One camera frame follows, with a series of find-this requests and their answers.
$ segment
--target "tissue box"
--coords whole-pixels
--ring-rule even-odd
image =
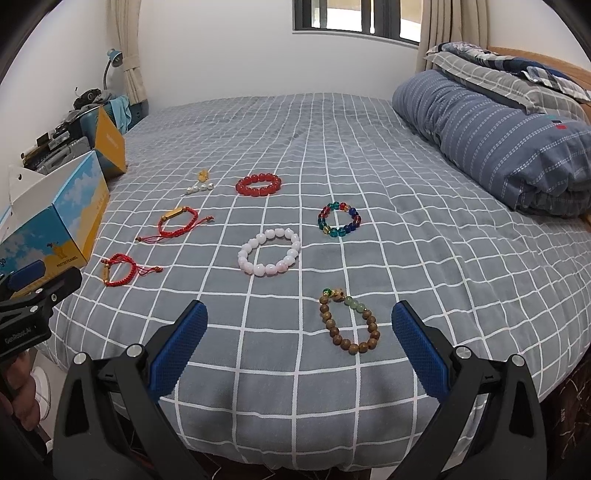
[[[109,200],[94,151],[42,175],[11,166],[9,206],[0,219],[0,273],[36,262],[45,268],[16,295],[35,290],[69,267],[84,267]]]
[[[80,117],[82,133],[96,150],[100,167],[109,180],[127,172],[125,139],[103,107],[89,110]]]

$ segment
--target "blue lamp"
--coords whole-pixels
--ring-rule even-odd
[[[105,74],[103,75],[103,90],[107,89],[107,72],[109,71],[109,67],[113,65],[113,68],[117,68],[123,65],[123,52],[112,48],[107,52],[107,56],[109,57],[109,63],[107,63]]]

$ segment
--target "pillow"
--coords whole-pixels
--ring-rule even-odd
[[[462,85],[496,102],[525,109],[528,115],[546,113],[591,124],[581,106],[562,93],[521,80],[507,72],[475,65],[453,53],[442,51],[425,58]]]
[[[552,75],[548,70],[538,67],[527,67],[521,74],[532,83],[539,83],[549,89],[555,90],[569,96],[578,102],[589,103],[591,96],[589,92],[575,82]]]

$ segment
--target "window frame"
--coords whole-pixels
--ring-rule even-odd
[[[293,0],[293,2],[294,30],[296,31],[346,32],[418,46],[418,42],[400,36],[400,0],[374,0],[375,33],[370,32],[371,0],[361,0],[361,31],[326,28],[327,0],[319,0],[320,28],[312,26],[312,0]]]

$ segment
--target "blue gripper pad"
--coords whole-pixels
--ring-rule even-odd
[[[421,319],[412,309],[409,311],[405,303],[398,302],[392,309],[392,329],[421,385],[427,395],[443,403],[449,395],[449,371],[417,322]]]
[[[37,260],[26,267],[12,273],[8,279],[8,288],[11,291],[17,292],[30,285],[36,280],[39,280],[45,275],[45,263],[42,260]]]
[[[207,308],[203,303],[194,301],[174,325],[160,327],[160,329],[173,326],[176,326],[176,330],[170,335],[150,365],[148,395],[155,403],[160,397],[169,395],[173,391],[178,379],[183,374],[187,363],[207,330]]]

